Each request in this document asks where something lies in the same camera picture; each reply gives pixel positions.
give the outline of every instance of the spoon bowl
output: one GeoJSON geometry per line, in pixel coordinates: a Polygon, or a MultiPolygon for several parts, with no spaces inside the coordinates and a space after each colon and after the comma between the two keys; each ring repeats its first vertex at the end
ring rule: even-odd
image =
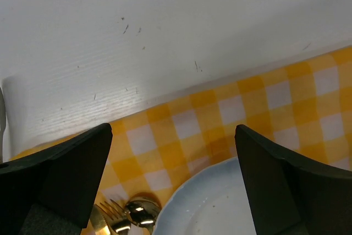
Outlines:
{"type": "Polygon", "coordinates": [[[161,207],[152,198],[135,196],[127,202],[124,210],[129,221],[138,227],[146,228],[152,234],[161,207]]]}

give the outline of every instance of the tablecloth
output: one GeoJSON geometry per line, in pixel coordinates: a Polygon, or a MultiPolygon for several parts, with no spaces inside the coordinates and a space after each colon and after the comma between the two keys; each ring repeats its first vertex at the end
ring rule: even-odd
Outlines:
{"type": "MultiPolygon", "coordinates": [[[[111,122],[113,141],[96,201],[123,204],[153,192],[165,205],[199,170],[236,156],[238,124],[349,170],[351,121],[352,47],[346,47],[111,122]]],[[[82,233],[94,234],[90,224],[82,233]]]]}

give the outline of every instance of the plate rim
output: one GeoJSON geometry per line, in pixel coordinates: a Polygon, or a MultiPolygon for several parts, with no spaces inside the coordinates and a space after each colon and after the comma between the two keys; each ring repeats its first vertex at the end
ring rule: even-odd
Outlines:
{"type": "Polygon", "coordinates": [[[158,229],[158,224],[159,224],[159,221],[160,221],[160,219],[161,219],[162,214],[164,213],[165,208],[166,208],[167,206],[169,206],[169,205],[172,203],[174,197],[176,196],[176,194],[177,194],[181,189],[183,189],[187,184],[189,184],[191,181],[193,181],[194,178],[198,177],[198,176],[201,175],[201,174],[204,174],[206,171],[211,170],[211,169],[213,169],[213,168],[215,168],[215,167],[221,166],[221,165],[223,165],[223,164],[225,164],[225,163],[233,162],[233,161],[235,161],[235,160],[238,160],[238,157],[232,157],[232,158],[226,159],[226,160],[224,160],[224,161],[222,161],[222,162],[215,163],[214,165],[207,166],[206,168],[203,168],[203,169],[200,170],[198,173],[196,173],[195,175],[193,175],[191,178],[187,179],[183,184],[181,184],[181,185],[176,189],[176,191],[172,194],[172,196],[169,198],[169,200],[166,202],[165,206],[161,209],[161,211],[160,211],[160,213],[159,213],[159,215],[158,215],[158,218],[157,218],[157,220],[156,220],[155,229],[154,229],[154,232],[153,232],[153,233],[155,233],[156,230],[158,229]]]}

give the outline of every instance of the white wall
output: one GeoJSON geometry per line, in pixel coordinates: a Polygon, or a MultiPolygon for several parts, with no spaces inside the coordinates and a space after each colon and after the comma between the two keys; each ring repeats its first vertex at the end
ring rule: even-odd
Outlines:
{"type": "Polygon", "coordinates": [[[13,139],[7,157],[193,91],[188,88],[352,40],[352,0],[0,5],[0,78],[13,139]]]}

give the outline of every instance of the gold cutlery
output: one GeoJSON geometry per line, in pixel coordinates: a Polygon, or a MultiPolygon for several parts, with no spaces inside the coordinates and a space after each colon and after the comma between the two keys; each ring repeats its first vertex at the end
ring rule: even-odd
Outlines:
{"type": "Polygon", "coordinates": [[[111,235],[108,224],[97,205],[93,205],[89,219],[96,235],[111,235]]]}
{"type": "Polygon", "coordinates": [[[150,235],[153,234],[154,225],[161,210],[157,201],[145,196],[135,196],[127,202],[124,210],[132,224],[146,228],[150,235]]]}
{"type": "Polygon", "coordinates": [[[113,234],[127,235],[131,229],[131,222],[127,219],[122,207],[114,200],[111,199],[110,201],[113,205],[105,201],[97,205],[97,207],[105,218],[108,227],[113,231],[113,234]]]}

